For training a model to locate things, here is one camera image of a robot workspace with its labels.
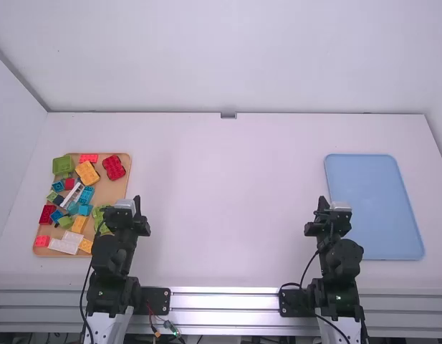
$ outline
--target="green lego brick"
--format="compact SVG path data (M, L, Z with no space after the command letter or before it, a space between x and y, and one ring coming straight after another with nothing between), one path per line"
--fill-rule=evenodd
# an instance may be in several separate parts
M101 221L103 221L103 220L101 219L101 220L98 221L98 220L95 219L95 222L93 224L93 228L95 229L95 233L98 231L98 226L100 225ZM111 234L111 231L106 226L106 224L102 224L101 228L100 228L100 233L101 233L101 235L103 235L103 234Z
M52 173L55 175L73 172L75 170L75 162L70 155L60 156L52 160Z
M57 195L58 195L58 193L56 193L55 191L50 191L50 193L49 193L49 195L46 197L46 199L47 199L49 202L52 202L52 203L53 203L53 201L54 201L55 197L57 197Z
M60 224L61 227L68 229L72 226L74 221L71 219L70 216L63 216L58 219L58 223Z
M104 208L106 206L109 206L109 204L103 204L101 206L96 206L93 210L92 210L92 216L93 219L95 219L95 222L93 224L93 228L95 229L95 232L98 231L98 226L100 225L101 221L103 221L103 214L104 212L101 211L101 208ZM102 224L101 228L100 228L100 233L101 235L103 234L110 234L111 231L109 230L109 228L106 226L106 224Z

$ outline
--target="metal extrusion bar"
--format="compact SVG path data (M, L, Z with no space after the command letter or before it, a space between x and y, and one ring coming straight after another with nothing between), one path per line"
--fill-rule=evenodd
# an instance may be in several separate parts
M319 335L315 319L280 317L277 288L171 290L170 314L164 318L171 319L183 334ZM76 289L0 290L0 332L79 332L79 296ZM371 336L442 338L442 292L369 292L360 297ZM128 332L151 333L148 317L134 315Z

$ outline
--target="yellow lego brick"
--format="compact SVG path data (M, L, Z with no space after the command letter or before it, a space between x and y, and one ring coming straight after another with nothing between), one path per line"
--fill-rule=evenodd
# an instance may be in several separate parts
M73 231L74 233L82 234L88 219L89 218L87 216L78 215L71 227L71 231Z
M93 185L100 180L100 175L95 171L90 161L84 161L78 165L76 167L76 173L79 175L85 186Z
M79 249L91 254L92 253L92 245L93 245L93 242L91 242L90 240L82 239L82 241L79 244Z

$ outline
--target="light blue plastic tray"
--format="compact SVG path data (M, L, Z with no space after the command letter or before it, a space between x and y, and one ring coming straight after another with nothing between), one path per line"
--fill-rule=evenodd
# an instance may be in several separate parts
M364 247L364 259L423 258L420 232L392 156L330 154L325 169L332 201L352 207L346 237Z

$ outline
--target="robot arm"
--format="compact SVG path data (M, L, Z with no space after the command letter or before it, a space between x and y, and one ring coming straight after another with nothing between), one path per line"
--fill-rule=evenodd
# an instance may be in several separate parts
M324 344L368 343L355 281L364 249L343 239L351 230L351 216L347 204L329 205L320 197L314 221L305 224L304 235L316 237L322 278L314 278L306 289L299 286L279 293L281 316L317 317Z
M85 344L123 343L131 316L142 302L138 278L128 276L138 237L150 236L140 197L106 207L103 219L114 235L95 236L93 243Z

